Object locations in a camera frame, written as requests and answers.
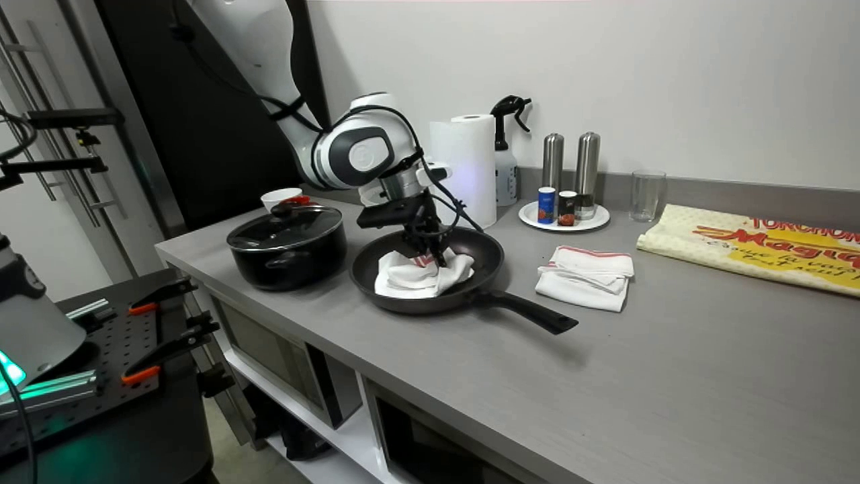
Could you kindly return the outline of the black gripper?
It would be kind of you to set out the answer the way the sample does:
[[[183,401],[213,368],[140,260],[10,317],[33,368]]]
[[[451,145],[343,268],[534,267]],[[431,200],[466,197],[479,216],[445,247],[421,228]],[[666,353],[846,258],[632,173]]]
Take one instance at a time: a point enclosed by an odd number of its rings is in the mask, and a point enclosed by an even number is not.
[[[404,223],[404,239],[420,252],[428,256],[431,260],[437,260],[443,247],[441,247],[441,221],[436,216],[436,202],[412,197],[400,200],[396,205],[396,216]]]

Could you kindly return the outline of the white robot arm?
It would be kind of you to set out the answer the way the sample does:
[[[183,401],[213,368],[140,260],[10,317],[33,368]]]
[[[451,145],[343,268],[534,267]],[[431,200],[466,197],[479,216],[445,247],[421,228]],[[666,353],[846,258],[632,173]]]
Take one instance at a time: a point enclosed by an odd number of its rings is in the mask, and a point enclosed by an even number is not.
[[[355,192],[364,228],[397,225],[420,252],[441,256],[445,228],[416,128],[385,95],[331,115],[306,0],[190,0],[190,10],[237,68],[225,84],[244,84],[290,143],[303,186]]]

